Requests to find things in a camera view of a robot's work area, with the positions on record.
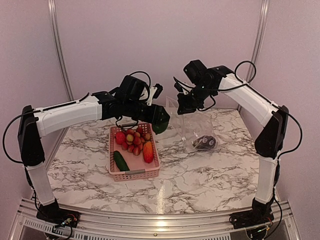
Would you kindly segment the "green avocado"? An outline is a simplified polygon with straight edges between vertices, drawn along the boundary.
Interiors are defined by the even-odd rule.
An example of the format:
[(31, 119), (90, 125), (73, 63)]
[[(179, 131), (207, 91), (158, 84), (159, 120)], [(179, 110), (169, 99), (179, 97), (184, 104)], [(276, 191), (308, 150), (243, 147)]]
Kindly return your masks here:
[(152, 127), (153, 132), (156, 135), (158, 135), (158, 134), (163, 133), (168, 128), (168, 125), (169, 125), (169, 122), (165, 121), (165, 122), (157, 123), (157, 124), (152, 123), (151, 127)]

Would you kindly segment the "clear zip top bag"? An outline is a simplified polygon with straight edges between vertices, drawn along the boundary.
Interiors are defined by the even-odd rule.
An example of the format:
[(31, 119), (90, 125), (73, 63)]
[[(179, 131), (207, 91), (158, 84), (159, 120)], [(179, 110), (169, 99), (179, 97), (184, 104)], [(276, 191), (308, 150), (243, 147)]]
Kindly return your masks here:
[[(177, 100), (167, 96), (165, 98), (165, 106), (178, 107), (179, 105)], [(176, 109), (165, 108), (165, 110), (170, 116), (168, 128), (176, 131), (187, 153), (195, 151), (213, 152), (218, 149), (219, 139), (215, 133), (213, 119), (210, 115), (200, 111), (179, 115)], [(215, 148), (211, 150), (198, 150), (193, 147), (193, 141), (204, 135), (216, 138), (217, 144)]]

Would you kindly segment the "purple eggplant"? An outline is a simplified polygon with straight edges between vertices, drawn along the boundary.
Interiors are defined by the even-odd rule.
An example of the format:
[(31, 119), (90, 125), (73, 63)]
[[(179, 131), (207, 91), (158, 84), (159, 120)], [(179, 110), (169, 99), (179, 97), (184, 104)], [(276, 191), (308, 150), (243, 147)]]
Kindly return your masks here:
[(197, 150), (209, 151), (215, 148), (217, 140), (213, 135), (203, 135), (193, 141), (192, 146)]

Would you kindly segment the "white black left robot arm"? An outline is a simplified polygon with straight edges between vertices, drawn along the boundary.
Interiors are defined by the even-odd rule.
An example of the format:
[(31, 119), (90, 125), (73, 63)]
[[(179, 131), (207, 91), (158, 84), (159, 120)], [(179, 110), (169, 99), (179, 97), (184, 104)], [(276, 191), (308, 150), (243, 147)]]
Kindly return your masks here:
[(163, 133), (170, 120), (161, 105), (139, 98), (124, 98), (107, 91), (50, 107), (33, 109), (28, 105), (23, 108), (18, 131), (20, 156), (39, 202), (45, 206), (43, 213), (51, 222), (60, 222), (64, 215), (62, 209), (54, 204), (56, 198), (44, 166), (41, 138), (77, 124), (120, 117), (150, 123), (156, 134)]

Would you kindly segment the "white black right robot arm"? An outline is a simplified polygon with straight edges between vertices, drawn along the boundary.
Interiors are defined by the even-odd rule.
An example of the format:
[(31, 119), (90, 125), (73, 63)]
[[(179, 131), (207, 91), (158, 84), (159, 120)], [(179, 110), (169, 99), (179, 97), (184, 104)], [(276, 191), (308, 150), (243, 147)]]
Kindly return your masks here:
[(194, 87), (177, 95), (179, 115), (194, 113), (204, 106), (206, 98), (223, 93), (247, 110), (263, 127), (254, 143), (259, 157), (258, 185), (253, 200), (257, 206), (247, 214), (252, 224), (258, 224), (268, 213), (263, 205), (273, 201), (289, 111), (267, 99), (224, 65), (207, 68), (200, 60), (193, 60), (183, 71)]

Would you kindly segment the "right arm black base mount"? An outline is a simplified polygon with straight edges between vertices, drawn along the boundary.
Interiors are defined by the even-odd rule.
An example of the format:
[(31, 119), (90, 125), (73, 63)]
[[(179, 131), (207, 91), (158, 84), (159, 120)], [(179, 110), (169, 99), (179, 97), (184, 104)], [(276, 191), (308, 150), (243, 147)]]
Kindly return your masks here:
[(234, 229), (241, 229), (271, 223), (274, 219), (272, 211), (261, 215), (259, 212), (254, 210), (246, 210), (232, 213), (229, 217), (229, 222), (233, 225)]

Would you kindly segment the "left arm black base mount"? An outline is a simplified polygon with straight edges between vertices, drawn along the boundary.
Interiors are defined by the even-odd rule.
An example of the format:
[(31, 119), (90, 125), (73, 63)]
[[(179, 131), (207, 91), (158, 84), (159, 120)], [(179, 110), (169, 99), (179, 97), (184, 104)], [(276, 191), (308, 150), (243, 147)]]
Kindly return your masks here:
[(42, 209), (37, 212), (36, 217), (40, 220), (55, 224), (55, 228), (66, 226), (76, 228), (80, 213), (58, 207), (57, 209)]

